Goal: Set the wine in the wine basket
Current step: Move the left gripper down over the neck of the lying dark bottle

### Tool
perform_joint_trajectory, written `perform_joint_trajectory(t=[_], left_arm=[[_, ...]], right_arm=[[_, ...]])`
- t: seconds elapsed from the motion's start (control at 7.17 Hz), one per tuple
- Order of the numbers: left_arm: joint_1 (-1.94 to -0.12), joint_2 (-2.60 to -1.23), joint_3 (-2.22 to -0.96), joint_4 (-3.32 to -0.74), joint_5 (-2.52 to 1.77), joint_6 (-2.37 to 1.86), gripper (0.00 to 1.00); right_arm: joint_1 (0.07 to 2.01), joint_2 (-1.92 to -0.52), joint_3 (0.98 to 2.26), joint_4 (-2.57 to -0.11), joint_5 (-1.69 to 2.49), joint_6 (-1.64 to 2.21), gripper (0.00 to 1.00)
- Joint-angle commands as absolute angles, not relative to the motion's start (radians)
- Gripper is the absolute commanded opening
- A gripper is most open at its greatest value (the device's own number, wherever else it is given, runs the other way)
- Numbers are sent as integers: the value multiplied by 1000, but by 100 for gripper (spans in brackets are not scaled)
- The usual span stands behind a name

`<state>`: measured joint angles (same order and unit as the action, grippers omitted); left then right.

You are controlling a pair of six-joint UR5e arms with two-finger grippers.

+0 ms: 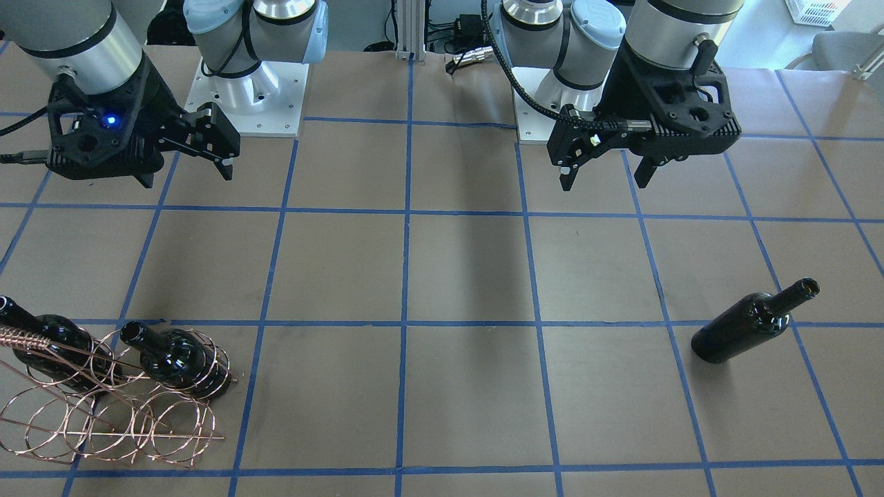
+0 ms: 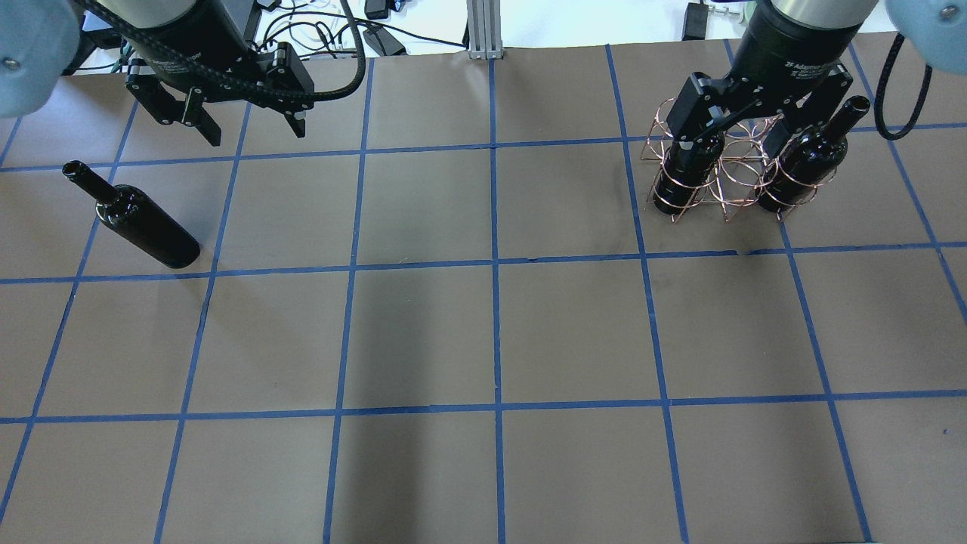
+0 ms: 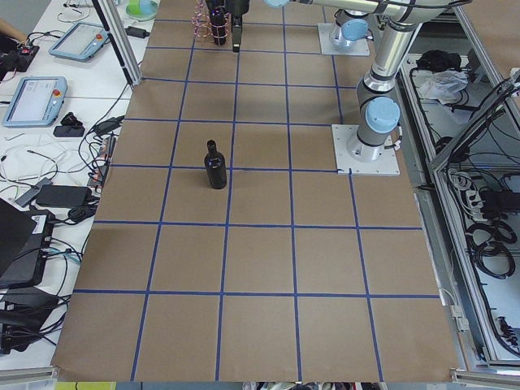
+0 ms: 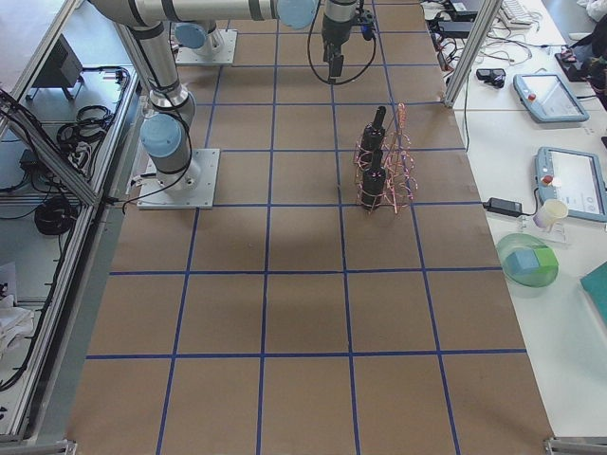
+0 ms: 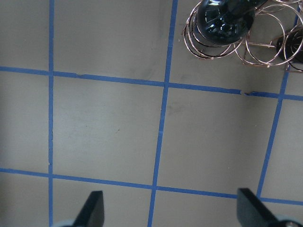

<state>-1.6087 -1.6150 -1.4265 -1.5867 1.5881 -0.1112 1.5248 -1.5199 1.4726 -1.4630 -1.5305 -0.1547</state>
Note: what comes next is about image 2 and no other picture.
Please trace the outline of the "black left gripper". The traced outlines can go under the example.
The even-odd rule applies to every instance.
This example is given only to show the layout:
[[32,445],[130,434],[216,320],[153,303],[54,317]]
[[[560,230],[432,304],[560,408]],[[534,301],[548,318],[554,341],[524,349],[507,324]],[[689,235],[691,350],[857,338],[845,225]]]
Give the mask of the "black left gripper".
[[125,86],[152,114],[182,114],[211,146],[221,145],[221,127],[205,103],[244,100],[283,114],[295,137],[305,138],[305,110],[314,108],[317,90],[290,42],[256,51],[243,42],[135,45]]

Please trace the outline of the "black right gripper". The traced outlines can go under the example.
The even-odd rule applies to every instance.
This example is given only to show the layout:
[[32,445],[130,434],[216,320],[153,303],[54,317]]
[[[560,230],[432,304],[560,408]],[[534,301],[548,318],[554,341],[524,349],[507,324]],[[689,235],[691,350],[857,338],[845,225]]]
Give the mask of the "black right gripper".
[[853,76],[842,63],[822,66],[820,72],[816,79],[797,79],[784,69],[766,79],[691,73],[666,115],[668,131],[674,141],[695,144],[750,119],[779,116],[787,137],[821,126],[844,100]]

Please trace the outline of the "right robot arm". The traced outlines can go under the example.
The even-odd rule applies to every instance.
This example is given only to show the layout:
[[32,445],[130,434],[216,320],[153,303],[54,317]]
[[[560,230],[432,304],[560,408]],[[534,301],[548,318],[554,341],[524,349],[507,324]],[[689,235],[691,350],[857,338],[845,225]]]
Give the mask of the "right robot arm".
[[781,134],[798,134],[832,116],[848,85],[833,85],[844,51],[873,1],[759,1],[728,74],[688,76],[666,123],[690,149],[747,119],[783,117]]

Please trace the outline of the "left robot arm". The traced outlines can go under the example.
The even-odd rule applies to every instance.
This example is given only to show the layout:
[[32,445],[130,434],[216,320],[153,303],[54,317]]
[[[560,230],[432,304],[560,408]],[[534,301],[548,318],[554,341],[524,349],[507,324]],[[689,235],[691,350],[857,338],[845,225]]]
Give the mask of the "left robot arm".
[[[221,144],[221,128],[207,102],[242,100],[232,84],[209,82],[178,62],[190,58],[229,76],[280,84],[288,66],[280,56],[257,54],[221,1],[103,1],[100,6],[143,33],[122,30],[134,49],[125,87],[162,125],[195,128],[208,144]],[[1,14],[2,117],[42,108],[82,44],[79,1],[4,1]]]

